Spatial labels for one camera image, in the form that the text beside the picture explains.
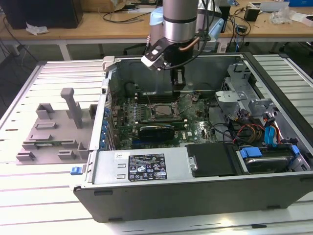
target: small black box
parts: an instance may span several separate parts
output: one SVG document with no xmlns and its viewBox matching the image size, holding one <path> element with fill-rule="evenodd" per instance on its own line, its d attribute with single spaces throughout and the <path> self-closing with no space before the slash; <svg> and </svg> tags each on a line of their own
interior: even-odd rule
<svg viewBox="0 0 313 235">
<path fill-rule="evenodd" d="M 258 18 L 259 13 L 260 13 L 259 8 L 248 8 L 247 7 L 246 13 L 245 13 L 245 20 L 254 22 Z"/>
</svg>

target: wooden desk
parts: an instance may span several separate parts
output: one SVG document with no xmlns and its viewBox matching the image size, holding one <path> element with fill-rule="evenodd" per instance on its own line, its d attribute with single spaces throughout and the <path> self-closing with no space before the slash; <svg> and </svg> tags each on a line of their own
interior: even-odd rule
<svg viewBox="0 0 313 235">
<path fill-rule="evenodd" d="M 235 10 L 247 5 L 249 0 L 239 0 L 240 6 L 231 7 L 231 13 Z M 292 7 L 299 13 L 313 13 L 313 7 Z M 83 20 L 76 29 L 51 28 L 49 33 L 34 36 L 27 31 L 13 30 L 13 35 L 25 45 L 31 44 L 54 44 L 59 45 L 65 60 L 70 60 L 71 56 L 68 52 L 70 44 L 111 44 L 111 43 L 144 43 L 150 32 L 149 15 L 142 17 L 143 21 L 132 24 L 116 24 L 105 22 L 102 19 L 103 13 L 84 13 Z M 137 16 L 138 14 L 114 13 L 112 20 L 120 21 Z M 0 18 L 0 38 L 5 44 L 14 45 L 16 41 L 12 39 L 10 34 L 4 28 Z M 236 19 L 238 24 L 246 24 L 240 19 Z M 313 27 L 308 27 L 299 22 L 291 24 L 274 25 L 269 21 L 269 13 L 259 15 L 256 22 L 251 22 L 251 32 L 245 38 L 246 42 L 303 42 L 313 41 Z M 218 42 L 219 52 L 224 52 L 227 44 L 232 36 L 232 25 L 228 22 L 225 33 L 220 35 Z"/>
<path fill-rule="evenodd" d="M 240 6 L 233 6 L 230 9 L 231 14 L 242 7 L 247 6 L 250 0 L 239 0 Z M 313 7 L 291 7 L 298 13 L 313 14 Z M 258 16 L 256 22 L 249 22 L 251 31 L 245 37 L 245 42 L 306 42 L 313 41 L 313 27 L 308 27 L 300 22 L 285 24 L 272 24 L 269 21 L 271 13 L 262 13 Z M 238 16 L 244 17 L 245 13 L 239 13 Z M 246 22 L 236 18 L 237 24 L 247 25 Z M 218 52 L 225 52 L 227 44 L 233 33 L 231 22 L 227 23 L 225 33 L 220 35 Z"/>
<path fill-rule="evenodd" d="M 114 13 L 112 20 L 122 21 L 140 14 Z M 50 28 L 49 33 L 34 36 L 24 29 L 11 33 L 24 45 L 58 45 L 64 60 L 71 60 L 68 51 L 70 44 L 112 44 L 112 43 L 145 43 L 150 33 L 149 15 L 143 16 L 142 21 L 132 24 L 116 24 L 102 19 L 103 13 L 84 13 L 79 26 L 74 29 Z M 0 17 L 0 39 L 6 45 L 16 45 L 17 42 L 5 29 Z"/>
</svg>

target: white tissue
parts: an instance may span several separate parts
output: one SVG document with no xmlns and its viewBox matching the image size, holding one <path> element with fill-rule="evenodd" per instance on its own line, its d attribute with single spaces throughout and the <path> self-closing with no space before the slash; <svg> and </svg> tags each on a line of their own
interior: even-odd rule
<svg viewBox="0 0 313 235">
<path fill-rule="evenodd" d="M 32 26 L 28 23 L 26 23 L 27 28 L 26 31 L 33 34 L 33 35 L 38 35 L 38 34 L 43 34 L 43 33 L 48 33 L 48 29 L 47 27 L 43 26 L 43 27 L 37 27 L 37 26 Z"/>
</svg>

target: table leg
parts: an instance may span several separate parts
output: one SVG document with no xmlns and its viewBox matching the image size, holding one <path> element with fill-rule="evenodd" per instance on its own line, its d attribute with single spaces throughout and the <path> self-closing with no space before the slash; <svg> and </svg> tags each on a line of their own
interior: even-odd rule
<svg viewBox="0 0 313 235">
<path fill-rule="evenodd" d="M 275 53 L 275 49 L 278 45 L 278 42 L 273 43 L 272 48 L 270 49 L 269 53 Z"/>
<path fill-rule="evenodd" d="M 66 43 L 62 42 L 62 43 L 59 43 L 59 47 L 60 47 L 61 53 L 63 55 L 63 59 L 64 60 L 72 60 L 72 57 L 71 57 L 69 50 L 68 50 L 68 45 Z"/>
<path fill-rule="evenodd" d="M 100 56 L 104 57 L 103 45 L 102 44 L 98 44 L 98 47 L 99 47 L 99 51 L 100 51 Z"/>
<path fill-rule="evenodd" d="M 14 55 L 14 56 L 19 56 L 20 52 L 18 50 L 18 45 L 6 45 L 6 47 L 9 49 L 9 51 Z"/>
<path fill-rule="evenodd" d="M 217 47 L 217 53 L 226 53 L 228 42 L 220 41 Z"/>
</svg>

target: gray plastic stand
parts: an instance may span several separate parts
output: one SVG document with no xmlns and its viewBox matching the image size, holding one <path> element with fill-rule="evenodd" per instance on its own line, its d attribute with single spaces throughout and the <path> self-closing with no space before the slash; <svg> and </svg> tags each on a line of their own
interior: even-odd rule
<svg viewBox="0 0 313 235">
<path fill-rule="evenodd" d="M 96 106 L 81 110 L 73 94 L 73 88 L 61 91 L 69 110 L 53 110 L 50 104 L 38 106 L 38 118 L 16 156 L 18 165 L 87 162 Z"/>
</svg>

